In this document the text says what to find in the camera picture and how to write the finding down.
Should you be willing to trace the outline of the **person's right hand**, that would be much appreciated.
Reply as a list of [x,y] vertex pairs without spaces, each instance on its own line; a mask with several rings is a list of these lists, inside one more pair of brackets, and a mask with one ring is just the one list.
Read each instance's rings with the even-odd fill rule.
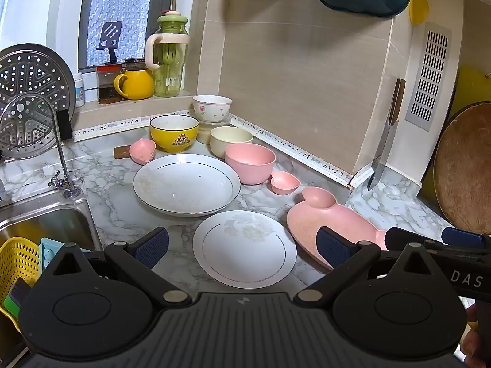
[[460,350],[465,355],[464,363],[467,367],[486,368],[487,364],[482,357],[482,345],[479,334],[479,321],[477,307],[475,304],[466,309],[468,323],[473,322],[474,325],[464,335],[460,342]]

